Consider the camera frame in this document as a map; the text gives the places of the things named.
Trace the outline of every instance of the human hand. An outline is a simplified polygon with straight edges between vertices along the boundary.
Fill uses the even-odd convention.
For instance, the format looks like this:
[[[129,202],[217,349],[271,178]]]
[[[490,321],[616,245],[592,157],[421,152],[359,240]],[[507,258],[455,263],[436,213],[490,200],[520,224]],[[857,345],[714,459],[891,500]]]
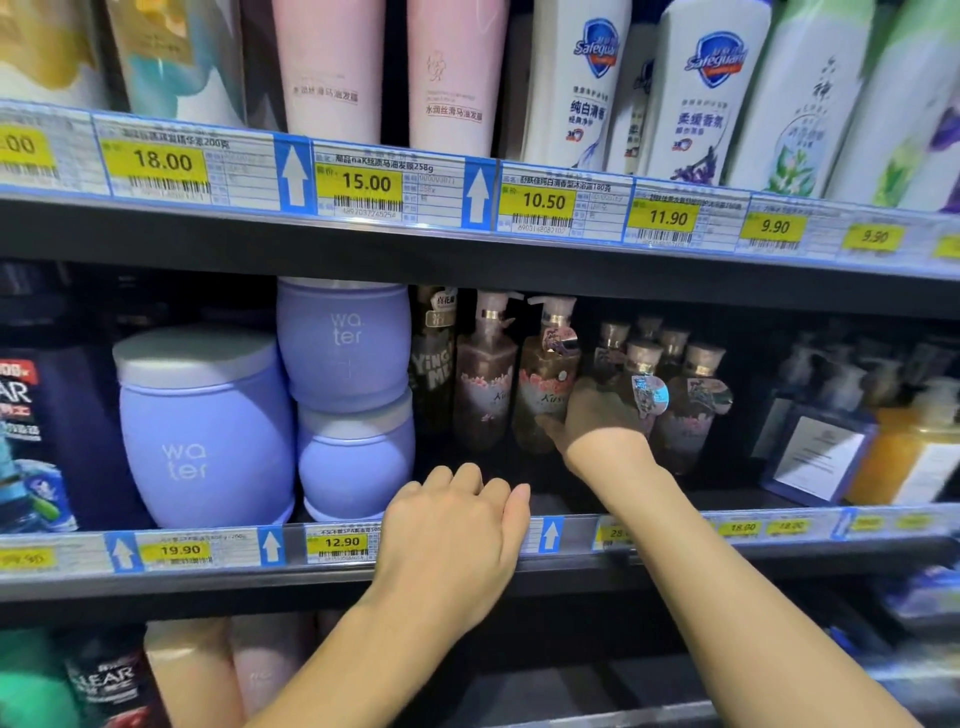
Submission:
[[[368,595],[416,611],[450,647],[503,594],[529,524],[529,485],[511,492],[495,478],[484,486],[472,463],[456,474],[435,468],[387,508]]]

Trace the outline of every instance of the white lid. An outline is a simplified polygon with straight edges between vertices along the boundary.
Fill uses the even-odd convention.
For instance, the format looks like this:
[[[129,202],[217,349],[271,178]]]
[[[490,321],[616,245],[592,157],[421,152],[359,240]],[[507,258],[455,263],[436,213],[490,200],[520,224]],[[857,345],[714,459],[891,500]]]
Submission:
[[[404,390],[400,399],[367,412],[327,414],[298,405],[300,427],[312,435],[331,440],[366,440],[379,437],[403,425],[414,416],[414,394]]]
[[[155,328],[113,347],[121,384],[194,389],[253,376],[276,363],[276,339],[230,324]]]
[[[400,283],[376,283],[368,280],[303,279],[295,276],[280,276],[281,283],[301,285],[305,288],[326,288],[341,291],[361,291],[370,288],[393,288]]]

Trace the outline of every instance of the supermarket shelf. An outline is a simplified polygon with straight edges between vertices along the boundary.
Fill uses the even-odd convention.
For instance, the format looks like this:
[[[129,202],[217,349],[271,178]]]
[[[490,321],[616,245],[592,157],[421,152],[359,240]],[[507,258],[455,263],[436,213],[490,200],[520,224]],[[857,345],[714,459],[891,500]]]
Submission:
[[[3,256],[960,318],[954,216],[6,101],[0,121],[42,153],[0,159]],[[135,174],[172,148],[202,171]],[[393,196],[339,206],[345,170]],[[562,224],[521,226],[549,210],[518,185],[564,198],[534,215]],[[664,198],[683,230],[644,227]]]

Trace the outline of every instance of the yellow price label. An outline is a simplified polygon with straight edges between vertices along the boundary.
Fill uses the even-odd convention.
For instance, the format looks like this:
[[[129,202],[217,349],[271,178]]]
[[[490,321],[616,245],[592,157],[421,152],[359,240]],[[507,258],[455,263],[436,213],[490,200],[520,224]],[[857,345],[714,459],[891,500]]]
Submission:
[[[780,243],[799,243],[804,239],[804,215],[780,215],[773,212],[749,212],[740,237],[754,240],[774,240]]]
[[[575,189],[504,184],[500,187],[499,214],[572,220],[573,208],[576,203],[577,191]]]
[[[210,182],[204,151],[201,149],[116,139],[101,141],[100,148],[112,177],[204,185]]]
[[[144,564],[212,563],[209,541],[171,541],[166,544],[143,544],[140,558]]]
[[[728,521],[721,523],[717,532],[724,538],[730,536],[759,536],[763,521]]]
[[[403,211],[403,173],[387,169],[317,165],[317,197],[335,205]]]
[[[0,571],[55,569],[57,552],[52,546],[0,548]]]
[[[882,531],[884,519],[882,516],[857,516],[851,523],[850,530],[858,533]]]
[[[366,533],[333,533],[306,539],[306,552],[311,556],[320,553],[360,556],[369,550],[370,536]]]
[[[903,225],[854,223],[847,230],[843,247],[849,251],[893,253],[900,247],[904,235],[906,228]]]
[[[810,530],[810,519],[789,519],[770,521],[767,525],[768,536],[802,536]]]
[[[960,234],[944,235],[940,238],[933,256],[960,258]]]
[[[637,198],[630,205],[628,228],[646,228],[648,230],[693,232],[697,227],[699,205],[688,203],[664,203],[658,200]]]
[[[900,531],[923,531],[933,524],[933,516],[928,513],[910,513],[897,519]]]
[[[57,167],[45,133],[13,124],[0,124],[0,164]]]

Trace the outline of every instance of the label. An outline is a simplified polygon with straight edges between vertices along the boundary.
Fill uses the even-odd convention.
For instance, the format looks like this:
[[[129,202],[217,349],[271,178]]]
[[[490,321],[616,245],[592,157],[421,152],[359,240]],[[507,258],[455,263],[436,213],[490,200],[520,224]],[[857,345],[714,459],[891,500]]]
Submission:
[[[831,500],[864,439],[859,432],[801,417],[777,465],[774,479]]]
[[[6,483],[5,492],[10,500],[17,501],[21,499],[19,491],[25,491],[24,497],[32,502],[34,512],[13,511],[8,506],[12,514],[8,518],[16,521],[0,523],[0,531],[76,531],[77,519],[57,465],[56,444],[49,441],[51,413],[34,361],[0,359],[0,417],[5,435],[4,442],[0,443],[0,477]],[[11,463],[15,474],[10,470]]]
[[[810,519],[785,519],[767,524],[768,536],[803,536],[810,530]]]
[[[770,450],[774,448],[778,437],[780,437],[780,432],[783,430],[783,424],[786,422],[786,416],[790,411],[791,404],[793,404],[792,400],[783,400],[780,398],[773,400],[773,403],[770,405],[770,410],[767,412],[767,419],[760,429],[760,434],[756,437],[756,444],[750,453],[751,457],[758,457],[763,460],[770,457]]]
[[[773,212],[748,212],[740,231],[741,238],[799,243],[804,239],[807,218],[803,215],[778,215]]]
[[[932,503],[944,489],[957,465],[960,465],[960,445],[927,445],[910,469],[910,475],[900,485],[893,504]]]
[[[847,230],[843,247],[851,251],[895,253],[904,235],[906,235],[906,228],[903,225],[854,223]]]

